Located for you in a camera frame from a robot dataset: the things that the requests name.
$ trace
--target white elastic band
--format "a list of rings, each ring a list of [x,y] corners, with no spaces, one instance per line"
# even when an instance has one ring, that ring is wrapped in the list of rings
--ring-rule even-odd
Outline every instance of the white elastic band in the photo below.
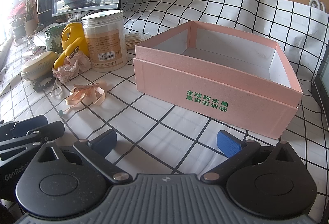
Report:
[[[56,78],[55,83],[54,83],[54,85],[53,85],[53,89],[52,89],[51,92],[50,92],[50,96],[51,96],[51,97],[57,97],[57,96],[59,96],[59,95],[62,93],[62,88],[61,88],[61,86],[58,84],[57,80],[58,80],[58,78]],[[59,91],[59,93],[52,94],[53,91],[55,90],[55,84],[59,87],[60,91]]]

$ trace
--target pink ribbon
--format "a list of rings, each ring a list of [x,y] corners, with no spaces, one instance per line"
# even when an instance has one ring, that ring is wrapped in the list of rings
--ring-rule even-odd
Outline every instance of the pink ribbon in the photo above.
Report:
[[[91,84],[88,86],[73,85],[71,90],[71,95],[65,99],[67,105],[77,105],[85,97],[90,97],[93,100],[93,103],[100,105],[105,99],[106,82],[100,81],[96,84]]]

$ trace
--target jar label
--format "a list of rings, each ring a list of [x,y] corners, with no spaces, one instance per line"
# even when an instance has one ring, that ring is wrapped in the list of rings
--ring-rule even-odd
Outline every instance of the jar label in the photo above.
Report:
[[[119,29],[86,37],[90,61],[94,68],[109,68],[122,64]]]

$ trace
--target black grid line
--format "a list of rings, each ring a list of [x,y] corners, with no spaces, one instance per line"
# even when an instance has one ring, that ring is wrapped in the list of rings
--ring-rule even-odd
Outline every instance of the black grid line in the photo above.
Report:
[[[75,136],[75,138],[76,138],[77,140],[79,140],[79,137],[75,134],[75,132],[71,129],[71,127],[67,124],[67,121],[65,121],[65,120],[63,119],[63,117],[60,116],[60,115],[58,114],[58,110],[55,108],[55,106],[54,106],[53,103],[51,102],[51,100],[50,100],[50,98],[48,97],[48,95],[46,95],[46,92],[45,92],[44,90],[43,90],[43,92],[44,92],[45,96],[47,97],[48,101],[50,102],[51,106],[53,106],[53,109],[56,111],[57,115],[61,118],[61,120],[63,121],[63,123],[67,126],[67,128],[71,131],[71,133]]]
[[[326,169],[328,169],[328,151],[327,151],[327,142],[326,142],[326,136],[325,136],[325,132],[324,132],[324,126],[323,126],[323,118],[321,116],[321,124],[322,124],[322,127],[323,127],[323,139],[324,139],[324,146],[326,148]],[[326,173],[326,193],[328,193],[328,173]],[[324,211],[325,211],[325,208],[326,208],[326,205],[327,204],[327,196],[325,197],[325,200],[324,200],[324,207],[323,207],[323,214],[324,214]]]
[[[122,132],[120,132],[119,130],[117,130],[116,128],[114,128],[113,126],[111,126],[111,124],[107,123],[101,116],[99,116],[98,114],[96,114],[93,110],[91,110],[89,107],[87,107],[87,109],[92,112],[95,116],[97,116],[100,120],[102,120],[104,123],[106,123],[109,127],[111,127],[113,130],[115,130],[117,133],[119,133],[122,137],[124,137],[125,139],[127,139],[130,143],[132,143],[133,141],[131,139],[129,139],[126,135],[124,135]],[[138,147],[140,150],[142,150],[144,153],[146,153],[147,155],[151,156],[153,159],[157,160],[159,163],[162,163],[163,165],[167,166],[170,169],[174,169],[172,166],[170,166],[169,164],[165,163],[164,161],[162,161],[161,159],[159,159],[158,157],[154,156],[153,154],[149,153],[148,151],[146,151],[145,149],[143,149],[142,147],[140,147],[139,145],[136,145],[136,147]]]
[[[201,137],[201,135],[203,134],[203,132],[207,128],[207,126],[210,123],[210,121],[211,120],[208,119],[207,123],[205,124],[205,126],[203,127],[203,129],[201,130],[201,132],[198,134],[197,138],[192,143],[191,147],[187,150],[187,152],[185,153],[185,155],[183,156],[183,158],[179,161],[179,163],[177,164],[177,166],[175,167],[175,169],[171,172],[172,175],[175,174],[175,172],[177,172],[177,169],[181,166],[181,164],[185,161],[186,157],[190,154],[190,152],[192,151],[193,147],[195,146],[195,144],[197,143],[197,141],[199,140],[199,138]]]
[[[165,115],[164,116],[162,116],[161,117],[161,119],[160,120],[157,120],[156,121],[156,123],[154,124],[154,126],[152,126],[151,128],[150,128],[150,130],[149,131],[147,131],[146,133],[145,133],[145,135],[143,135],[136,143],[134,143],[133,144],[133,146],[125,153],[125,154],[123,154],[123,155],[121,155],[119,158],[118,158],[118,160],[116,160],[115,162],[114,162],[114,164],[117,164],[123,157],[125,157],[126,155],[128,155],[137,145],[138,145],[138,143],[139,142],[141,142],[144,138],[146,138],[146,136],[149,134],[149,133],[151,133],[152,132],[152,130],[174,109],[176,107],[176,105],[174,105],[174,106],[172,106],[166,113],[165,113]]]

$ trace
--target white and black grid tablecloth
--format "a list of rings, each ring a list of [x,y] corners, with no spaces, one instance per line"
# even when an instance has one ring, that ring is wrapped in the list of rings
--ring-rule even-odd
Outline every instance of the white and black grid tablecloth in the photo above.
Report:
[[[310,216],[319,221],[328,201],[329,136],[324,113],[310,94],[313,80],[328,44],[328,14],[286,0],[121,0],[127,33],[156,35],[188,20],[237,28],[277,41],[295,70],[304,96],[297,115],[283,133],[305,163],[317,185],[318,195]],[[94,11],[71,14],[78,21]],[[44,45],[44,31],[33,38]],[[20,76],[22,53],[33,43],[12,46],[0,73],[0,117],[24,120],[44,114],[48,122],[60,120],[65,135],[58,145],[71,145],[81,138],[93,139],[109,128],[117,132],[118,143],[106,158],[136,176],[136,173],[196,173],[198,176],[226,160],[218,149],[216,135],[227,130],[241,140],[255,139],[262,145],[277,140],[210,119],[196,112],[140,93],[136,89],[132,58],[109,73],[89,70],[68,82],[60,97],[33,90],[33,83]],[[65,98],[74,84],[88,85],[105,80],[105,101],[96,106],[87,98],[63,117]],[[17,212],[14,205],[11,211]]]

